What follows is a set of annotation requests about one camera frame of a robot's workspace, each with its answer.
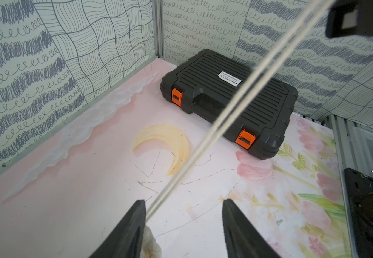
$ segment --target orange latch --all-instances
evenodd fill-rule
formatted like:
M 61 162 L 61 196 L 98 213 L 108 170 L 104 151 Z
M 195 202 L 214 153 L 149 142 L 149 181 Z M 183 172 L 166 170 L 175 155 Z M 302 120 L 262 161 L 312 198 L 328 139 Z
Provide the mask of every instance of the orange latch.
M 253 144 L 255 140 L 255 136 L 253 136 L 249 132 L 246 132 L 245 130 L 242 130 L 238 138 L 235 140 L 235 142 L 244 147 L 245 149 L 249 149 L 251 144 Z
M 172 90 L 172 102 L 178 106 L 181 106 L 182 93 L 177 89 Z

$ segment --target yellow crescent moon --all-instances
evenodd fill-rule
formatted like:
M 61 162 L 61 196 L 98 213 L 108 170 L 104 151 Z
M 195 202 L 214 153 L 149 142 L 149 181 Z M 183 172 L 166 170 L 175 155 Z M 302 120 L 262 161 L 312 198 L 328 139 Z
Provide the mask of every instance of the yellow crescent moon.
M 174 154 L 172 165 L 166 175 L 177 173 L 189 157 L 189 141 L 184 132 L 173 125 L 148 126 L 139 132 L 132 144 L 132 151 L 135 151 L 141 143 L 151 139 L 163 141 Z

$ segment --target painted pink flower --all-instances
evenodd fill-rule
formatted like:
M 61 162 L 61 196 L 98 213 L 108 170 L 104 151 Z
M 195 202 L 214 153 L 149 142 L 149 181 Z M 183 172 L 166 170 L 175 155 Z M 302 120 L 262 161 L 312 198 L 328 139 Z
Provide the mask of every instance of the painted pink flower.
M 271 237 L 266 239 L 266 242 L 271 246 L 271 248 L 280 256 L 288 257 L 288 253 L 278 241 L 272 239 Z
M 338 202 L 342 199 L 341 183 L 322 173 L 317 174 L 317 184 L 320 186 L 323 195 L 332 202 Z
M 272 161 L 270 159 L 260 160 L 245 152 L 236 152 L 238 161 L 237 173 L 243 178 L 260 180 L 268 178 L 272 173 Z
M 303 129 L 309 129 L 312 125 L 307 121 L 307 119 L 302 117 L 296 118 L 298 126 L 300 126 Z
M 309 236 L 308 241 L 310 242 L 310 250 L 315 255 L 322 257 L 326 253 L 326 248 L 324 247 L 323 243 L 318 240 L 318 238 Z
M 303 201 L 302 209 L 302 214 L 308 223 L 322 230 L 328 230 L 331 227 L 331 219 L 320 205 L 311 201 Z
M 300 141 L 304 144 L 304 148 L 312 152 L 319 152 L 324 149 L 324 143 L 318 135 L 312 131 L 298 130 Z
M 334 173 L 336 175 L 339 175 L 340 174 L 340 171 L 339 171 L 339 162 L 337 161 L 337 158 L 329 158 L 328 161 L 326 162 L 326 165 L 332 170 L 334 171 Z

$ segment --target carrying case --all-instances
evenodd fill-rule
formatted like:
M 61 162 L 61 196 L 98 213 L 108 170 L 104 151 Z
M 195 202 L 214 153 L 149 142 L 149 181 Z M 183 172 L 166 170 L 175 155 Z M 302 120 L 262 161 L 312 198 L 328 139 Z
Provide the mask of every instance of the carrying case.
M 167 73 L 160 90 L 183 111 L 213 123 L 251 72 L 245 65 L 204 49 Z M 297 97 L 294 87 L 271 79 L 224 137 L 259 159 L 274 157 L 284 141 Z

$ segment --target patterned wallpaper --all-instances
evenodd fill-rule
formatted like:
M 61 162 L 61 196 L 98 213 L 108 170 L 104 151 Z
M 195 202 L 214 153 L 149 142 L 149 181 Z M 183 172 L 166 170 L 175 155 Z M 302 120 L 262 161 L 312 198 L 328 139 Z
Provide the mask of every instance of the patterned wallpaper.
M 298 0 L 170 0 L 163 4 L 164 57 L 180 64 L 201 49 L 213 49 L 245 65 L 260 63 L 308 3 Z M 356 77 L 368 77 L 373 63 L 373 37 L 325 37 L 327 16 L 321 18 L 274 75 L 299 91 L 298 113 L 314 119 L 326 110 L 335 113 L 333 97 L 347 90 Z M 368 91 L 357 88 L 354 104 L 366 109 Z M 343 116 L 345 104 L 338 105 Z M 356 121 L 367 121 L 369 111 L 348 112 Z
M 316 111 L 315 115 L 325 118 L 330 112 L 373 128 L 373 60 Z
M 149 0 L 0 0 L 0 167 L 154 55 Z

